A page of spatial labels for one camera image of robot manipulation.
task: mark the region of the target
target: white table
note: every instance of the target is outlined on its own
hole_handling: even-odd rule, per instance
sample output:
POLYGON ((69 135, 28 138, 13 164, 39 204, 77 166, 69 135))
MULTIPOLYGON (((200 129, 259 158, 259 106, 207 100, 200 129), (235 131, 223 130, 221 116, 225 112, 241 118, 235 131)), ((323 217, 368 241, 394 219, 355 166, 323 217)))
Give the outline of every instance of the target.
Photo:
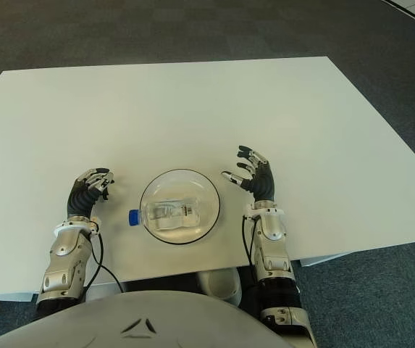
POLYGON ((121 280, 245 265, 251 197, 219 174, 238 171, 238 144, 272 163, 292 259, 415 241, 415 155, 326 57, 10 71, 0 293, 38 290, 72 182, 96 166, 115 173, 95 214, 121 280), (127 225, 146 185, 174 168, 208 176, 222 204, 216 227, 183 246, 127 225))

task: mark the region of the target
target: robot finger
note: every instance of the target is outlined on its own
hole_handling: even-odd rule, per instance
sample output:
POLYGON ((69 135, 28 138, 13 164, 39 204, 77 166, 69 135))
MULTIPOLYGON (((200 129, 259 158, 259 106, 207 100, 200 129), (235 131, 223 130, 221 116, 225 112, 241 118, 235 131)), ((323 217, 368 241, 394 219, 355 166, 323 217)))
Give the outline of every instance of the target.
POLYGON ((90 183, 88 190, 95 188, 95 189, 98 189, 100 192, 104 192, 107 189, 107 186, 109 186, 111 183, 114 182, 114 180, 112 180, 113 178, 114 178, 113 172, 108 172, 105 174, 103 173, 96 174, 93 176, 94 182, 90 183))
POLYGON ((102 174, 105 175, 109 172, 107 168, 91 168, 84 172, 77 178, 77 181, 89 181, 93 175, 102 174))
POLYGON ((222 172, 222 175, 224 178, 228 179, 229 181, 231 181, 232 183, 235 183, 238 186, 241 186, 241 184, 244 181, 248 180, 248 179, 240 177, 239 175, 228 172, 226 170, 222 172))
POLYGON ((268 160, 264 156, 259 154, 257 151, 248 148, 247 146, 240 145, 239 150, 240 151, 238 152, 238 157, 247 158, 250 162, 255 162, 256 166, 259 164, 265 165, 268 163, 268 160))
POLYGON ((256 174, 256 168, 254 168, 253 166, 247 165, 246 163, 241 163, 241 162, 236 163, 236 165, 239 168, 246 169, 252 175, 252 177, 255 176, 255 174, 256 174))

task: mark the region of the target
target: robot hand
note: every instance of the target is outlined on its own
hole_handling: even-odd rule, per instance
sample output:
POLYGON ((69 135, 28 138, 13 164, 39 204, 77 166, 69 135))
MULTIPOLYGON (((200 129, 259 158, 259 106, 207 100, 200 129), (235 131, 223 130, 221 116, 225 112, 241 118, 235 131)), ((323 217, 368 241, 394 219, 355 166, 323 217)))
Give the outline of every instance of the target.
POLYGON ((251 192, 256 202, 273 201, 274 181, 268 160, 258 152, 241 145, 239 146, 238 157, 246 158, 250 162, 250 164, 239 162, 237 166, 246 169, 252 175, 252 179, 242 178, 228 171, 222 172, 222 175, 232 183, 251 192))
POLYGON ((95 168, 84 172, 75 180, 67 201, 67 217, 84 216, 90 218, 93 205, 102 195, 107 200, 109 186, 114 174, 106 168, 95 168))

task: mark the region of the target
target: black joint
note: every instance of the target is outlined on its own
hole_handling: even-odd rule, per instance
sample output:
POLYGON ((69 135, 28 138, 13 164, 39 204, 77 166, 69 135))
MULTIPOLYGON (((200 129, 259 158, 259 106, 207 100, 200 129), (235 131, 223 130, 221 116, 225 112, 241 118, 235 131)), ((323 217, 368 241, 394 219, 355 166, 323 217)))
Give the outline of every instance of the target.
POLYGON ((90 218, 93 205, 99 196, 101 196, 101 192, 97 188, 72 192, 67 201, 67 215, 69 217, 81 215, 90 218))
POLYGON ((249 156, 249 152, 242 152, 242 151, 239 151, 238 152, 238 157, 239 158, 249 158, 250 156, 249 156))
POLYGON ((244 145, 240 145, 239 146, 239 150, 241 150, 241 151, 247 151, 247 152, 252 151, 252 149, 250 149, 250 148, 248 148, 247 146, 244 146, 244 145))
POLYGON ((61 310, 65 310, 75 305, 78 305, 78 299, 69 297, 61 299, 45 299, 38 303, 33 321, 44 318, 56 312, 60 312, 61 310))
POLYGON ((250 187, 251 187, 251 181, 249 179, 244 179, 243 182, 241 183, 240 187, 242 189, 245 189, 246 191, 250 191, 250 187))
POLYGON ((258 300, 261 309, 272 307, 302 308, 301 297, 291 278, 265 278, 259 281, 258 300))
POLYGON ((108 197, 108 195, 109 195, 109 192, 107 191, 107 188, 105 188, 104 189, 104 191, 103 191, 103 200, 107 200, 107 197, 108 197))

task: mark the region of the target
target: dark gray carpet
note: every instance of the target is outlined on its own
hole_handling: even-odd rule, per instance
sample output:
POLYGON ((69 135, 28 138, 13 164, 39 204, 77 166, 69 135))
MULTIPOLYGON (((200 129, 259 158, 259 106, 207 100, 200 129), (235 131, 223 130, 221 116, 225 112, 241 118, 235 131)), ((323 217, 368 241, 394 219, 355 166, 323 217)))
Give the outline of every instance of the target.
MULTIPOLYGON (((380 0, 0 0, 0 72, 316 55, 415 151, 415 21, 380 0)), ((415 244, 296 272, 320 347, 415 347, 415 244)))

